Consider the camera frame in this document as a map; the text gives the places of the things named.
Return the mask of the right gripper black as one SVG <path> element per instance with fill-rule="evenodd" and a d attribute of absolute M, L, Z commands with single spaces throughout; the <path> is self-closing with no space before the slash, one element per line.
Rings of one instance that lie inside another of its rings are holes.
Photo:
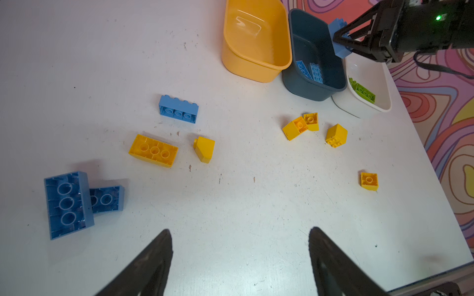
<path fill-rule="evenodd" d="M 394 57 L 373 51 L 360 39 L 370 36 L 385 3 L 379 2 L 333 35 L 334 44 L 375 62 L 401 62 L 406 53 L 428 54 L 474 46 L 473 1 L 403 1 L 391 39 Z"/>

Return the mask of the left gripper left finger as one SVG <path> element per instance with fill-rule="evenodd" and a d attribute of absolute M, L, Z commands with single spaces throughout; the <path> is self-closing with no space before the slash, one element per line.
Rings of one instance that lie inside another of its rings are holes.
<path fill-rule="evenodd" d="M 162 296 L 172 257 L 172 236 L 165 229 L 98 295 Z"/>

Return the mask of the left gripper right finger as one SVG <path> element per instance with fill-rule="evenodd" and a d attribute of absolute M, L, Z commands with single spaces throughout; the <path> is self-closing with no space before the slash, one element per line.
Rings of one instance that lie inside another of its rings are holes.
<path fill-rule="evenodd" d="M 309 233 L 309 254 L 320 296 L 386 296 L 320 228 Z"/>

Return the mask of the green lego brick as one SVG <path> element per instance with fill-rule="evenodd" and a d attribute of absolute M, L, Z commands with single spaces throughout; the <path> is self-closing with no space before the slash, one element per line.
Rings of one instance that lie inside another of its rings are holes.
<path fill-rule="evenodd" d="M 349 78 L 349 83 L 351 87 L 353 88 L 353 90 L 355 91 L 355 93 L 358 94 L 361 98 L 365 99 L 368 102 L 371 102 L 372 104 L 375 103 L 376 96 L 374 95 L 374 93 L 369 91 L 367 88 L 362 86 L 353 78 Z"/>

